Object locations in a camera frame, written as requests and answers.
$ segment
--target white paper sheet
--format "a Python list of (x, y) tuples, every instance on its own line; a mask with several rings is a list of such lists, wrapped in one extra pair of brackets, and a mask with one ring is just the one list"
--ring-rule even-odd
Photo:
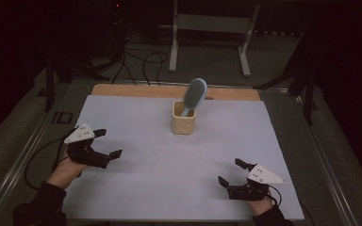
[[(172, 133), (173, 98), (89, 96), (77, 124), (107, 129), (94, 140), (99, 153), (123, 149), (106, 169), (88, 168), (67, 189), (68, 218), (195, 221), (246, 220), (244, 201), (231, 201), (218, 183), (247, 183), (235, 158), (260, 165), (286, 179), (286, 218), (304, 218), (288, 168), (263, 102), (203, 101), (191, 135)], [(272, 191), (278, 200), (278, 194)]]

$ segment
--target black sleeve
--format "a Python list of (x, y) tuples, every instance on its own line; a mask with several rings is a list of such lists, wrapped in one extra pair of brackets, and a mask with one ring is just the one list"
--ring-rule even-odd
[(256, 226), (292, 226), (290, 220), (284, 219), (281, 210), (274, 206), (271, 210), (266, 211), (262, 215), (254, 217)]
[(57, 225), (67, 224), (66, 215), (61, 211), (66, 191), (47, 183), (30, 203), (22, 203), (13, 210), (13, 225)]

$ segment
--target metal stand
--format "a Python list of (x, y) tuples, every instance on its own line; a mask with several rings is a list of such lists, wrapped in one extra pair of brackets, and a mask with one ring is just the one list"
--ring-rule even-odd
[(245, 42), (238, 48), (240, 65), (242, 67), (243, 76), (249, 77), (251, 72), (246, 57), (246, 49), (249, 40), (255, 27), (255, 19), (257, 17), (260, 5), (256, 5), (251, 18), (231, 18), (231, 17), (217, 17), (205, 15), (189, 15), (178, 14), (178, 0), (174, 0), (173, 11), (173, 45), (170, 54), (169, 71), (174, 73), (177, 68), (177, 55), (178, 55), (178, 29), (201, 30), (201, 31), (218, 31), (241, 33), (246, 35)]

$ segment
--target brush handle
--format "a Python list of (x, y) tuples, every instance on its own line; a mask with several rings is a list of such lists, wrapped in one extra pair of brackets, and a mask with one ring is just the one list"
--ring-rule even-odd
[(190, 111), (190, 109), (187, 106), (185, 106), (184, 110), (181, 113), (181, 117), (187, 117), (189, 111)]

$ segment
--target human hand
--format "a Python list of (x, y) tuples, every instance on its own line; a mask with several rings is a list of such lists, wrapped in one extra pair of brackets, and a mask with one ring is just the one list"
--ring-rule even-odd
[(267, 196), (265, 196), (261, 201), (248, 201), (248, 204), (251, 206), (255, 217), (272, 209), (272, 199)]
[(62, 160), (60, 160), (46, 183), (66, 189), (72, 183), (73, 179), (75, 179), (87, 167), (88, 165), (72, 161), (69, 155), (67, 155), (66, 149)]

